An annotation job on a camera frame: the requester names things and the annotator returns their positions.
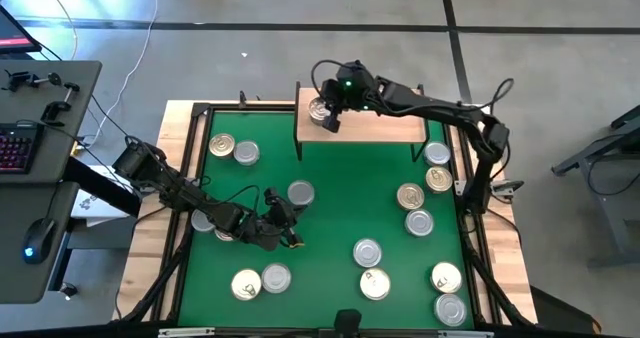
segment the green mat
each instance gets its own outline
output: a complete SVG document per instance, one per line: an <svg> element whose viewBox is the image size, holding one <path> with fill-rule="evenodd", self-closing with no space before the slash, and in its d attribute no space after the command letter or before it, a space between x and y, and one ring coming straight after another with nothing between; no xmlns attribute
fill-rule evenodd
<svg viewBox="0 0 640 338"><path fill-rule="evenodd" d="M443 140L442 126L429 123L431 139ZM311 182L314 203L302 215L296 231L306 246L295 250L278 247L266 252L254 245L222 242L214 234L196 233L185 280L180 326L216 327L331 327L336 312L355 308L362 313L361 328L441 329L433 313L438 292L428 276L441 261L463 271L462 249L455 222L453 193L426 191L425 208L435 219L434 231L415 238L404 228L406 212L395 200L397 188L408 182L425 187L428 166L413 163L407 144L308 143L298 162L292 138L290 113L216 113L211 135L225 132L236 142L251 139L261 150L251 167L234 160L219 160L207 153L204 174L211 183L204 189L227 198L241 188L257 184L264 191L275 187L286 197L289 184ZM253 205L255 191L235 201ZM266 211L260 197L260 213ZM391 279L389 295L371 301L360 291L364 268L352 256L361 238L373 238L382 247L379 267ZM282 294L264 290L251 301L239 301L231 293L236 272L250 268L258 273L270 263L289 267L292 283ZM464 282L458 295L467 304ZM473 327L471 315L460 329Z"/></svg>

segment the concrete floor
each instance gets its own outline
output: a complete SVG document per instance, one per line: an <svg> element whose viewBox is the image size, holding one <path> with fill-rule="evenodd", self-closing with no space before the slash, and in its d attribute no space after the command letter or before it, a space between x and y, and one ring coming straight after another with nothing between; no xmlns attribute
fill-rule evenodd
<svg viewBox="0 0 640 338"><path fill-rule="evenodd" d="M153 0L62 1L74 18L144 21L153 9ZM445 24L442 0L159 1L160 22ZM458 24L549 27L637 27L639 2L453 0ZM17 18L63 16L54 0L2 4ZM29 31L62 57L70 56L70 30ZM104 64L95 95L110 106L145 32L95 29L78 35L77 59ZM504 78L516 80L496 114L512 130L507 174L526 182L514 209L531 284L594 315L606 333L637 336L638 267L586 267L588 258L609 248L602 223L582 177L575 172L555 178L549 168L605 135L612 119L637 104L640 36L463 34L460 39L474 102L489 100ZM459 97L445 33L156 30L113 118L131 134L154 142L167 100L235 99L240 89L250 97L292 99L294 82L309 84L309 69L320 58L360 58L375 73L410 85L424 83L430 95ZM168 73L172 79L159 78ZM92 134L95 127L87 118L81 133ZM118 131L105 127L94 151L109 163L124 145ZM20 314L9 313L15 307L0 307L0 331L107 322L124 259L119 253L82 252L68 273L82 290L78 299L46 296L20 307Z"/></svg>

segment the metal can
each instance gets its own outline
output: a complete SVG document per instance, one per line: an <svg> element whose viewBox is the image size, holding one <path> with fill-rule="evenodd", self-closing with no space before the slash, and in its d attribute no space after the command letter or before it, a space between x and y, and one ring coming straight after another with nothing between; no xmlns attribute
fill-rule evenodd
<svg viewBox="0 0 640 338"><path fill-rule="evenodd" d="M433 217L424 209L412 210L407 213L404 226L412 235L426 237L433 231Z"/></svg>
<svg viewBox="0 0 640 338"><path fill-rule="evenodd" d="M287 196L289 201L295 205L309 205L315 198L315 190L311 183L297 180L289 185Z"/></svg>
<svg viewBox="0 0 640 338"><path fill-rule="evenodd" d="M353 258L361 267L375 267L382 259L382 249L380 249L378 242L373 239L360 239L353 246Z"/></svg>
<svg viewBox="0 0 640 338"><path fill-rule="evenodd" d="M444 143L431 142L424 149L424 159L432 166L445 165L451 159L451 151Z"/></svg>
<svg viewBox="0 0 640 338"><path fill-rule="evenodd" d="M209 151L218 158L229 159L233 156L236 141L231 134L216 134L209 141Z"/></svg>
<svg viewBox="0 0 640 338"><path fill-rule="evenodd" d="M328 117L330 114L331 112L329 112L325 107L325 103L322 98L316 97L309 102L309 118L311 118L311 121L314 124L322 126L324 118Z"/></svg>
<svg viewBox="0 0 640 338"><path fill-rule="evenodd" d="M434 312L438 320L449 327L458 327L467 318L467 307L454 294L443 294L438 297Z"/></svg>
<svg viewBox="0 0 640 338"><path fill-rule="evenodd" d="M291 271L284 264L273 263L262 271L262 286L269 293L282 293L291 284Z"/></svg>
<svg viewBox="0 0 640 338"><path fill-rule="evenodd" d="M453 185L453 177L444 167L429 168L425 179L427 181L427 187L429 187L433 193L446 192Z"/></svg>
<svg viewBox="0 0 640 338"><path fill-rule="evenodd" d="M194 210L191 214L191 226L193 229L202 233L211 233L216 228L213 223L209 222L206 214L198 209Z"/></svg>
<svg viewBox="0 0 640 338"><path fill-rule="evenodd" d="M431 284L441 293L455 293L462 286L462 275L453 264L440 262L431 271Z"/></svg>
<svg viewBox="0 0 640 338"><path fill-rule="evenodd" d="M254 141L242 141L236 144L233 156L242 165L254 165L260 159L260 149Z"/></svg>
<svg viewBox="0 0 640 338"><path fill-rule="evenodd" d="M232 236L230 236L228 234L225 234L225 233L222 233L217 229L216 229L215 233L216 233L216 237L218 237L218 239L220 239L223 242L233 242L234 241Z"/></svg>
<svg viewBox="0 0 640 338"><path fill-rule="evenodd" d="M424 192L417 184L405 183L398 188L396 199L402 209L414 210L424 204Z"/></svg>
<svg viewBox="0 0 640 338"><path fill-rule="evenodd" d="M260 276L252 269L239 271L231 281L231 292L239 300L252 300L260 293L261 288Z"/></svg>
<svg viewBox="0 0 640 338"><path fill-rule="evenodd" d="M380 268L367 269L360 277L360 290L371 300L384 299L391 290L391 279Z"/></svg>

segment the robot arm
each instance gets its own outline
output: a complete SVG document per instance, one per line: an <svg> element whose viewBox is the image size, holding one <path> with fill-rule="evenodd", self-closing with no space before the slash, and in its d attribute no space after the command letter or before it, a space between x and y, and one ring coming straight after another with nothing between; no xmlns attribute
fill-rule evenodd
<svg viewBox="0 0 640 338"><path fill-rule="evenodd" d="M155 188L160 202L171 209L202 211L216 229L236 240L259 245L267 251L274 250L279 244L289 248L303 245L293 227L305 207L287 202L274 188L264 192L269 211L258 215L254 209L209 196L169 167L162 150L131 136L127 137L127 148L113 167L116 174L126 178L136 189Z"/></svg>
<svg viewBox="0 0 640 338"><path fill-rule="evenodd" d="M462 200L471 213L486 211L491 196L491 170L500 161L509 138L504 124L479 107L419 95L389 79L374 78L359 61L340 64L336 78L326 80L319 91L331 112L323 122L324 128L338 132L338 116L347 109L373 110L378 115L394 117L413 115L458 127L466 133L478 157L474 179L465 186Z"/></svg>

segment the keyboard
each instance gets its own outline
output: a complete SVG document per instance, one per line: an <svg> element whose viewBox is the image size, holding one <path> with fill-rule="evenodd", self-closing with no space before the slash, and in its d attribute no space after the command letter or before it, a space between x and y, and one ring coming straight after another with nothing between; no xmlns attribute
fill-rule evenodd
<svg viewBox="0 0 640 338"><path fill-rule="evenodd" d="M0 123L0 174L27 174L38 150L44 126Z"/></svg>

